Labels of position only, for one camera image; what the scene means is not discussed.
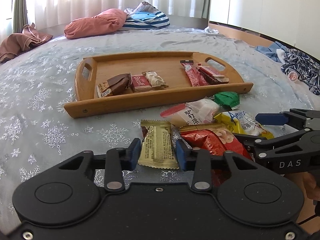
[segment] tray handle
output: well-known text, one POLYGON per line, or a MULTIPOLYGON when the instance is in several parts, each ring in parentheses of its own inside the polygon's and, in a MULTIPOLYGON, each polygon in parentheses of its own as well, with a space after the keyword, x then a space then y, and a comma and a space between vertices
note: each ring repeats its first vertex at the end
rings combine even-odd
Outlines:
POLYGON ((243 79, 240 76, 240 74, 227 62, 224 60, 209 55, 205 53, 194 53, 193 58, 196 59, 198 62, 208 62, 210 59, 212 59, 215 62, 218 62, 219 64, 223 65, 225 69, 223 71, 219 71, 221 74, 225 75, 230 79, 230 83, 243 83, 243 79))
POLYGON ((78 101, 94 98, 96 75, 97 62, 92 57, 85 58, 80 62, 75 77, 75 90, 78 101), (89 70, 88 79, 82 75, 84 68, 89 70))

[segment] snowflake pattern bedsheet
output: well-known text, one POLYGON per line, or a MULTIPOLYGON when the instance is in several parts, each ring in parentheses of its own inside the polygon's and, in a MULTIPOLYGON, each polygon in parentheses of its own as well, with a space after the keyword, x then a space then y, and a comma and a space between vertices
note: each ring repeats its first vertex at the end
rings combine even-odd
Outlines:
MULTIPOLYGON (((184 50, 212 54, 230 63, 244 80, 254 83, 241 95, 241 107, 255 116, 290 107, 316 108, 318 97, 303 83, 293 83, 276 63, 246 43, 219 34, 183 28, 127 31, 77 40, 55 38, 0 65, 0 230, 19 224, 12 193, 36 174, 85 150, 103 154, 142 138, 140 119, 161 119, 170 106, 72 119, 63 105, 75 101, 74 75, 83 57, 123 52, 184 50)), ((269 128, 276 136, 284 127, 269 128)), ((179 137, 174 131, 174 140, 179 137)), ((95 183, 103 186, 104 170, 95 183)), ((137 166, 123 171, 126 186, 140 182, 190 182, 192 172, 137 166)))

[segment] tray handle hole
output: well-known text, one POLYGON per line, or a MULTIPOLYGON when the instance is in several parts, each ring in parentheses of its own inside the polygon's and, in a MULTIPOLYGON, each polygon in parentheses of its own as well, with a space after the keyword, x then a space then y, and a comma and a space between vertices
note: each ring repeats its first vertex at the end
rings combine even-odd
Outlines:
POLYGON ((208 61, 206 60, 206 62, 209 64, 209 66, 214 67, 218 71, 224 71, 224 69, 226 68, 225 66, 219 64, 213 59, 209 59, 208 61))
POLYGON ((89 80, 89 77, 90 77, 90 69, 91 69, 91 66, 88 64, 88 63, 85 63, 84 64, 84 68, 82 70, 82 76, 86 79, 86 80, 89 80))

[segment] wooden tray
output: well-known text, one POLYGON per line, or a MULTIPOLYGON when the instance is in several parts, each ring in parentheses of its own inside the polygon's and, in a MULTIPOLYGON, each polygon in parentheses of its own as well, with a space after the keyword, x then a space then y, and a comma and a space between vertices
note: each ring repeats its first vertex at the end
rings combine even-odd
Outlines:
POLYGON ((184 103, 212 96, 223 91, 239 94, 247 93, 253 83, 244 82, 239 73, 225 61, 209 54, 187 51, 160 51, 124 53, 106 56, 87 57, 78 65, 75 78, 78 101, 64 105, 73 118, 97 114, 107 114, 125 110, 184 103), (194 60, 194 63, 212 59, 225 67, 221 73, 230 83, 222 85, 191 87, 180 60, 194 60), (88 79, 83 76, 84 68, 90 72, 88 79), (98 98, 96 86, 107 79, 131 72, 156 71, 169 86, 164 90, 133 93, 128 88, 123 95, 98 98))

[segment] metal pin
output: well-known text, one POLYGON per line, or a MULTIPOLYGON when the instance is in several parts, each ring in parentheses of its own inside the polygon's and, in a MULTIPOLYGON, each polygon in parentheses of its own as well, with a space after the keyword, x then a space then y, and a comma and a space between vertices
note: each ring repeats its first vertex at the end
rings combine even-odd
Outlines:
POLYGON ((285 235, 285 240, 293 240, 295 239, 296 234, 294 232, 289 232, 285 235))
POLYGON ((210 184, 205 181, 199 181, 195 183, 195 188, 196 189, 207 189, 210 187, 210 184))
POLYGON ((33 239, 33 234, 28 232, 28 231, 26 231, 26 232, 23 232, 22 237, 25 240, 32 240, 33 239))
POLYGON ((122 183, 119 181, 112 181, 107 184, 107 188, 109 189, 120 189, 122 187, 122 183))

